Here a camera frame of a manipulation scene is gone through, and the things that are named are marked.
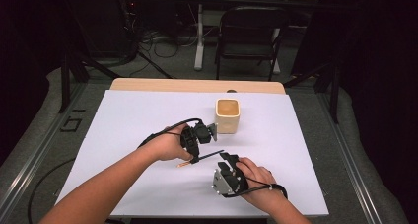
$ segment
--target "beige cup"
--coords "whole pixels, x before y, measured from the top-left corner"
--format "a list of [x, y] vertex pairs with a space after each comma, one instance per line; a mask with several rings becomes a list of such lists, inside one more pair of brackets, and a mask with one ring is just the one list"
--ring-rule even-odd
[[240, 104], [235, 99], [218, 99], [216, 123], [218, 133], [236, 133], [240, 121]]

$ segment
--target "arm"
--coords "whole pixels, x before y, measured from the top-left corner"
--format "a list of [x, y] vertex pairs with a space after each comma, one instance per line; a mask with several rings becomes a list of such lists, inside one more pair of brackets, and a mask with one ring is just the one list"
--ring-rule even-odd
[[[248, 178], [267, 184], [276, 184], [276, 181], [267, 169], [257, 167], [249, 158], [240, 158], [240, 161], [237, 162], [237, 167], [242, 170], [244, 175]], [[259, 186], [258, 183], [251, 180], [247, 181], [249, 188]], [[260, 210], [268, 213], [278, 224], [310, 223], [310, 221], [303, 216], [288, 199], [286, 199], [280, 190], [257, 190], [244, 194], [243, 198]]]
[[[181, 134], [186, 124], [171, 130]], [[40, 223], [104, 223], [129, 188], [154, 162], [192, 159], [179, 136], [160, 135], [71, 191]]]

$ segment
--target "chair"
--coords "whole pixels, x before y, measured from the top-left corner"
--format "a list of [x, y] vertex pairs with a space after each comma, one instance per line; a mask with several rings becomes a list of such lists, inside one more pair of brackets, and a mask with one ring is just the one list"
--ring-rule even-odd
[[289, 25], [285, 10], [276, 7], [241, 6], [228, 10], [221, 18], [216, 48], [216, 79], [219, 79], [221, 58], [270, 60], [271, 81], [280, 40]]

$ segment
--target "white paper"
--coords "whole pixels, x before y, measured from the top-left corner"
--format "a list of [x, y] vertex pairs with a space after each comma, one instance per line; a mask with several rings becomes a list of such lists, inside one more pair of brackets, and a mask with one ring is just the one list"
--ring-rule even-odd
[[[304, 215], [327, 215], [292, 102], [287, 95], [259, 93], [163, 93], [106, 91], [58, 200], [79, 184], [135, 150], [151, 133], [189, 118], [208, 125], [218, 99], [240, 102], [237, 133], [200, 144], [200, 155], [221, 149], [249, 157], [272, 172]], [[215, 155], [183, 168], [180, 159], [153, 164], [113, 210], [130, 217], [264, 217], [240, 197], [224, 198], [211, 188]]]

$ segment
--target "hand-mounted device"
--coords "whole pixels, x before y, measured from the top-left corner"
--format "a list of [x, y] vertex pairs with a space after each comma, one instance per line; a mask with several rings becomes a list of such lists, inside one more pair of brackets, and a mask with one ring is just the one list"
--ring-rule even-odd
[[[236, 197], [252, 191], [268, 188], [270, 190], [279, 189], [282, 191], [283, 195], [288, 198], [286, 189], [280, 185], [266, 184], [247, 178], [236, 166], [236, 163], [239, 161], [238, 155], [230, 155], [229, 153], [220, 153], [220, 155], [230, 164], [231, 168], [225, 162], [218, 163], [221, 170], [215, 170], [212, 188], [219, 195], [222, 195], [223, 197]], [[248, 188], [248, 182], [246, 180], [262, 184], [262, 186]]]
[[173, 126], [167, 127], [158, 133], [153, 133], [150, 136], [148, 136], [138, 147], [146, 144], [153, 138], [160, 136], [164, 133], [171, 133], [170, 130], [174, 129], [175, 127], [181, 124], [192, 122], [192, 121], [197, 121], [194, 127], [187, 126], [184, 128], [181, 134], [176, 134], [176, 135], [180, 136], [181, 147], [185, 148], [188, 153], [193, 155], [193, 159], [190, 160], [189, 162], [191, 164], [197, 163], [199, 162], [199, 146], [198, 146], [197, 141], [199, 141], [200, 144], [204, 144], [204, 143], [209, 143], [212, 137], [213, 137], [213, 140], [215, 141], [218, 140], [216, 124], [212, 123], [206, 126], [203, 123], [202, 119], [200, 118], [190, 118], [182, 122], [179, 122]]

